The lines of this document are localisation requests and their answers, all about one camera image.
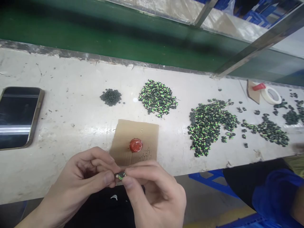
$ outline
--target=black smartphone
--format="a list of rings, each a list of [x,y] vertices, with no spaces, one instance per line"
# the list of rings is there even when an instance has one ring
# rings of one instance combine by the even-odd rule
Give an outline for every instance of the black smartphone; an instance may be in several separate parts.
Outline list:
[[[7,87],[0,97],[0,150],[28,147],[32,141],[44,91]]]

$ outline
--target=tape roll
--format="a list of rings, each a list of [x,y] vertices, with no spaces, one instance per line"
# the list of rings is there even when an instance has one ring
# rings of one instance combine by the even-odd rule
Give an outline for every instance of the tape roll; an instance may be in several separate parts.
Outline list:
[[[261,94],[265,101],[271,105],[278,105],[282,103],[282,98],[279,93],[272,87],[267,86],[266,89],[261,90]]]

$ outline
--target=fingernail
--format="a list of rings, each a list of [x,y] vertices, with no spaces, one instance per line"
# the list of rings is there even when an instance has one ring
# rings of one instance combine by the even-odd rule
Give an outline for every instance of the fingernail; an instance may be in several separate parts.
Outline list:
[[[107,171],[104,175],[104,183],[106,185],[112,183],[114,181],[114,175],[111,171]]]
[[[122,180],[123,185],[125,186],[125,188],[129,189],[132,188],[133,186],[133,180],[131,177],[125,176]]]

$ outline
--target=brown cardboard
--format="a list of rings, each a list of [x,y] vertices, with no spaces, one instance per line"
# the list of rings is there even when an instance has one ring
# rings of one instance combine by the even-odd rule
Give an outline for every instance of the brown cardboard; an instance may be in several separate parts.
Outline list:
[[[118,120],[115,135],[110,149],[110,155],[119,166],[131,164],[149,159],[156,160],[158,145],[158,125],[152,123]],[[134,138],[142,141],[142,149],[132,153],[129,144]]]
[[[247,83],[247,93],[248,93],[248,97],[250,97],[252,100],[254,100],[255,102],[257,102],[258,104],[260,104],[260,94],[261,94],[261,91],[260,90],[257,90],[257,91],[254,91],[252,89],[252,87],[256,86],[255,83],[253,83],[252,81],[250,80],[247,80],[248,83]]]

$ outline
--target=hand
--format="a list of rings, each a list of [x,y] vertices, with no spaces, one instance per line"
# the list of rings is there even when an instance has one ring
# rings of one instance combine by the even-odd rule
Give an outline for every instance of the hand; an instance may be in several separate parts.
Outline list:
[[[114,159],[99,147],[74,155],[63,168],[41,204],[17,227],[61,227],[88,197],[105,187],[115,187]]]
[[[122,183],[133,207],[136,227],[183,226],[186,194],[173,176],[152,160],[136,163],[125,173]]]

